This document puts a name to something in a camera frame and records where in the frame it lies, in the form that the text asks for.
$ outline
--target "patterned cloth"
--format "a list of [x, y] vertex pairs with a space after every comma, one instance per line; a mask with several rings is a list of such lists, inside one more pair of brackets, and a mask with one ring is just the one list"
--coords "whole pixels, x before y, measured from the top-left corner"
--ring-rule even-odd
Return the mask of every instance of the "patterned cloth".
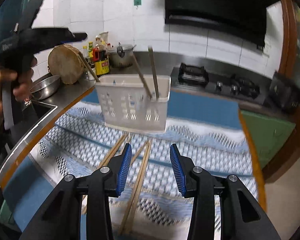
[[[123, 131], [104, 126], [99, 105], [79, 102], [62, 115], [31, 151], [32, 160], [57, 184], [64, 175], [76, 177], [93, 172]], [[151, 152], [138, 200], [132, 235], [138, 238], [186, 239], [193, 199], [178, 192], [169, 149], [176, 143], [181, 155], [212, 175], [237, 174], [255, 198], [258, 189], [252, 173], [249, 148], [242, 130], [231, 130], [167, 119], [161, 134], [131, 134], [132, 154], [152, 138]], [[117, 154], [122, 152], [124, 144]], [[114, 230], [120, 225], [127, 201], [141, 166], [144, 150], [129, 170], [126, 188], [119, 198], [110, 198]], [[220, 238], [220, 201], [215, 196], [215, 239]]]

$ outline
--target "floor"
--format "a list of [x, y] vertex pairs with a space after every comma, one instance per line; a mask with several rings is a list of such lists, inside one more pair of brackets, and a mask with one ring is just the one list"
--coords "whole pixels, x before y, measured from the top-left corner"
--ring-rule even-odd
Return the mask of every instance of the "floor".
[[282, 240], [300, 225], [300, 158], [276, 182], [266, 184], [267, 214]]

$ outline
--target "white plastic basket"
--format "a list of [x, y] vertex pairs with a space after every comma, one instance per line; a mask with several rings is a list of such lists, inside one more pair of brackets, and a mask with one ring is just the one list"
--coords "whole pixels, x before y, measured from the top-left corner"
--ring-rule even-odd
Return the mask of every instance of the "white plastic basket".
[[144, 75], [152, 93], [150, 100], [137, 74], [104, 75], [95, 84], [105, 125], [131, 132], [166, 130], [170, 76], [158, 75], [159, 100], [152, 75]]

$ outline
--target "yellow label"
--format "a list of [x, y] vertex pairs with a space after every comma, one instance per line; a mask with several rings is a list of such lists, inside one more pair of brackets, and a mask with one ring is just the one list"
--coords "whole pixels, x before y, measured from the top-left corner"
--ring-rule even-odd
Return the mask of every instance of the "yellow label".
[[94, 63], [94, 65], [96, 67], [96, 75], [97, 76], [107, 74], [110, 71], [108, 59], [97, 61]]

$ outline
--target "brown door frame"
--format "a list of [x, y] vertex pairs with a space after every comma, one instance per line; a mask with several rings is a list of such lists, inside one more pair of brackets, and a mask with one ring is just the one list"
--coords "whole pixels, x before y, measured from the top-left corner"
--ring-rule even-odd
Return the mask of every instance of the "brown door frame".
[[[297, 56], [297, 23], [293, 0], [281, 0], [283, 17], [283, 46], [279, 73], [292, 76]], [[267, 183], [279, 179], [300, 157], [300, 105], [291, 116], [296, 127], [283, 147], [274, 158], [262, 169]]]

